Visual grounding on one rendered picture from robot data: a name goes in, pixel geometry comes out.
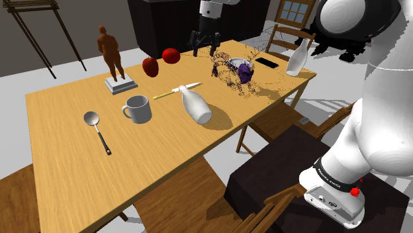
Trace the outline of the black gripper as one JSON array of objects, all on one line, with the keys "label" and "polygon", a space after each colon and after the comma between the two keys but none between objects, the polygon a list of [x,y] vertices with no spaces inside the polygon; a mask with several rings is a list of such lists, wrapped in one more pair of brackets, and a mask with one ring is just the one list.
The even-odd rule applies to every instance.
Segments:
[{"label": "black gripper", "polygon": [[189,44],[193,46],[193,56],[197,57],[198,49],[201,46],[209,46],[210,56],[214,56],[216,49],[220,46],[220,33],[218,31],[218,19],[204,16],[199,17],[199,30],[193,30],[189,39]]}]

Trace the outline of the red tomato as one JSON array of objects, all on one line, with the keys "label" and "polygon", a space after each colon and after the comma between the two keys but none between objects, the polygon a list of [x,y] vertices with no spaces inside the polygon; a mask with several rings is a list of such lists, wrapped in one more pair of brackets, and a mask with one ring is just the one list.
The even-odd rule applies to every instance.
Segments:
[{"label": "red tomato", "polygon": [[176,64],[180,60],[180,52],[175,48],[167,48],[162,53],[162,58],[167,64]]}]

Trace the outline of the black cabinet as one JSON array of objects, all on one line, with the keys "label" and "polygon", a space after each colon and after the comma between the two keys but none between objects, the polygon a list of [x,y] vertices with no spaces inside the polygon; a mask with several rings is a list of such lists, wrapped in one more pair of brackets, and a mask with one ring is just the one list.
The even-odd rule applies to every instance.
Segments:
[{"label": "black cabinet", "polygon": [[[201,0],[127,0],[136,41],[147,55],[159,59],[166,48],[192,49],[191,32],[199,29]],[[259,36],[271,0],[240,0],[224,5],[218,22],[220,41]]]}]

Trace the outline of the dark red apple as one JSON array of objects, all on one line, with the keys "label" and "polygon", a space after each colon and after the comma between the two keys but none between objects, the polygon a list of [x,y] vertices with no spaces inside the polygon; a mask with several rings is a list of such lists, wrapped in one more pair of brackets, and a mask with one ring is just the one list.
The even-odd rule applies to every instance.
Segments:
[{"label": "dark red apple", "polygon": [[152,57],[144,59],[142,68],[149,77],[156,77],[159,73],[158,61]]}]

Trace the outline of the white bottle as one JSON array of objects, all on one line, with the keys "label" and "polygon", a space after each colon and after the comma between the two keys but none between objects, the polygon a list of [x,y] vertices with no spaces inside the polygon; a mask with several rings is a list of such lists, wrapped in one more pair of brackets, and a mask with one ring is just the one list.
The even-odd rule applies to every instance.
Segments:
[{"label": "white bottle", "polygon": [[293,52],[286,68],[286,74],[297,76],[304,67],[308,56],[308,44],[310,39],[304,38],[300,46]]},{"label": "white bottle", "polygon": [[207,102],[197,92],[183,89],[181,96],[185,110],[198,124],[205,124],[212,118],[212,111]]}]

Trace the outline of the black phone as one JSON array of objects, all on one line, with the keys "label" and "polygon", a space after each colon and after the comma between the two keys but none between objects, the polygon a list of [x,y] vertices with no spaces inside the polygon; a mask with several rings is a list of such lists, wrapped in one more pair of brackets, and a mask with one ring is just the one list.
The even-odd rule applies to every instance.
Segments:
[{"label": "black phone", "polygon": [[272,62],[272,61],[270,61],[270,60],[267,60],[267,59],[265,59],[265,58],[257,58],[256,59],[256,62],[258,62],[258,63],[260,63],[260,64],[263,64],[263,65],[265,65],[265,66],[267,66],[267,67],[269,67],[269,68],[277,68],[279,65],[278,64],[276,64],[275,62]]}]

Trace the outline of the wooden chair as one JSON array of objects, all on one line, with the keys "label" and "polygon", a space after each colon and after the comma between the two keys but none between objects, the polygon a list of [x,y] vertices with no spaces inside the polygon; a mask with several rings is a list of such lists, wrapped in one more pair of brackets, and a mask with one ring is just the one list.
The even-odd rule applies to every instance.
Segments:
[{"label": "wooden chair", "polygon": [[0,180],[0,233],[40,233],[32,164]]},{"label": "wooden chair", "polygon": [[147,233],[265,233],[306,189],[296,184],[241,219],[223,197],[225,186],[204,157],[134,203]]},{"label": "wooden chair", "polygon": [[316,139],[322,140],[324,135],[329,130],[335,127],[335,125],[340,123],[351,113],[354,104],[355,103],[352,103],[348,107],[339,109],[322,124],[317,126],[292,107],[288,106],[284,102],[281,102],[276,107],[273,107],[271,110],[267,111],[247,126],[243,127],[236,152],[238,153],[240,148],[244,148],[251,156],[254,155],[254,153],[243,143],[247,127],[252,128],[267,142],[274,140],[292,125],[301,128]]},{"label": "wooden chair", "polygon": [[[299,42],[299,44],[295,44],[292,42],[287,42],[286,40],[283,40],[283,39],[277,39],[275,37],[275,34],[277,32],[279,32],[281,36],[283,36],[284,34],[296,36],[298,39],[301,39],[301,42]],[[269,50],[271,45],[277,45],[277,46],[286,48],[288,50],[296,50],[301,45],[301,43],[304,41],[304,39],[309,39],[309,42],[306,45],[306,49],[308,50],[312,42],[314,41],[315,37],[316,37],[316,33],[309,34],[302,30],[297,30],[297,29],[293,29],[293,28],[289,28],[285,26],[279,26],[278,24],[275,24],[275,26],[273,27],[271,36],[269,37],[269,42],[267,43],[267,46],[265,48],[265,53],[288,62],[290,57],[283,55],[281,53],[278,53],[278,52],[271,52]]]}]

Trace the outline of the grey mug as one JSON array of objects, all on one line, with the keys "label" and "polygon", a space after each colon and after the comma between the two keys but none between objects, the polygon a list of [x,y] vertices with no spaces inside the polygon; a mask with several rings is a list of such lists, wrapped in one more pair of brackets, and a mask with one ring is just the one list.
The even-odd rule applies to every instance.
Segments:
[{"label": "grey mug", "polygon": [[122,108],[122,113],[136,124],[146,123],[152,118],[149,100],[143,95],[128,98],[126,105]]}]

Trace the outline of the brown human figure statue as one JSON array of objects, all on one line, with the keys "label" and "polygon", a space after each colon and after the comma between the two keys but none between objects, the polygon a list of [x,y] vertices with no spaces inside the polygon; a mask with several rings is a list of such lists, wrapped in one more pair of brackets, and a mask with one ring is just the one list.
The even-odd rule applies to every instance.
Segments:
[{"label": "brown human figure statue", "polygon": [[105,85],[109,91],[113,95],[116,95],[117,93],[137,87],[138,85],[134,80],[124,72],[115,37],[108,35],[106,28],[103,26],[99,26],[99,32],[101,35],[97,39],[98,48],[103,54],[104,61],[108,65],[111,73],[111,76],[105,80]]}]

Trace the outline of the wooden framed window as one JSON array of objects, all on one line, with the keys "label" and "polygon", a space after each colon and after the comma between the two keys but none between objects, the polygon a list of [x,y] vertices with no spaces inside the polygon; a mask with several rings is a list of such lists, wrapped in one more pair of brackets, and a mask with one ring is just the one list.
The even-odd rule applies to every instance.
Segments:
[{"label": "wooden framed window", "polygon": [[316,0],[280,0],[275,21],[302,29],[306,26]]}]

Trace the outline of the dark robot stand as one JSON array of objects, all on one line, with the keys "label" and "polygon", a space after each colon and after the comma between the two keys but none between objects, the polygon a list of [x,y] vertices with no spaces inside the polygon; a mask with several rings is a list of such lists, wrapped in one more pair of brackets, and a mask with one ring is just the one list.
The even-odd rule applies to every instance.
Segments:
[{"label": "dark robot stand", "polygon": [[[230,175],[224,198],[245,219],[258,213],[266,198],[298,183],[329,146],[297,126],[291,126]],[[352,230],[314,208],[303,198],[293,200],[266,233],[413,233],[406,217],[409,198],[369,173],[361,187],[365,195],[363,222]]]}]

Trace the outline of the wooden table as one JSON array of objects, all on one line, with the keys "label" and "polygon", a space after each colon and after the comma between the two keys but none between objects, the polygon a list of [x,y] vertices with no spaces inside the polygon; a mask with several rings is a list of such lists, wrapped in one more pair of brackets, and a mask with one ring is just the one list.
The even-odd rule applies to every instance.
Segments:
[{"label": "wooden table", "polygon": [[[293,95],[299,98],[314,72],[286,74],[255,64],[254,94],[239,96],[211,76],[208,48],[197,57],[185,52],[176,64],[160,62],[148,77],[141,66],[126,68],[137,88],[113,95],[104,75],[29,93],[26,108],[41,233],[92,232],[180,169]],[[185,110],[181,92],[153,100],[181,85],[208,104],[212,118],[198,124]],[[126,100],[146,96],[152,118],[136,124],[122,113]],[[97,125],[112,154],[107,155],[93,126],[83,116],[99,115]]]}]

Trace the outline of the dark wooden rack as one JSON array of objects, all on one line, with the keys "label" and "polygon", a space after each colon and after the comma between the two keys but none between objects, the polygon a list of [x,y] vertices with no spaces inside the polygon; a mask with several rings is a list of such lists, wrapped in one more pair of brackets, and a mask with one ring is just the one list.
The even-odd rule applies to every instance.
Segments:
[{"label": "dark wooden rack", "polygon": [[23,21],[22,17],[20,16],[20,13],[35,12],[35,11],[53,11],[78,61],[81,63],[83,69],[87,71],[85,64],[83,63],[83,60],[81,59],[81,56],[79,52],[77,51],[77,48],[75,47],[75,44],[73,40],[71,39],[71,36],[69,35],[69,32],[58,12],[59,6],[56,0],[18,0],[18,1],[2,0],[2,1],[3,1],[3,8],[5,8],[7,12],[10,13],[13,16],[13,18],[16,20],[17,24],[20,26],[24,35],[27,37],[28,41],[31,43],[36,53],[39,55],[40,59],[43,61],[44,65],[46,66],[46,68],[48,69],[48,71],[50,72],[50,74],[52,75],[54,79],[57,79],[57,77],[52,71],[51,63],[49,62],[49,60],[45,56],[45,53],[42,51],[41,47],[39,46],[39,44],[33,37],[31,31],[29,31],[26,23]]}]

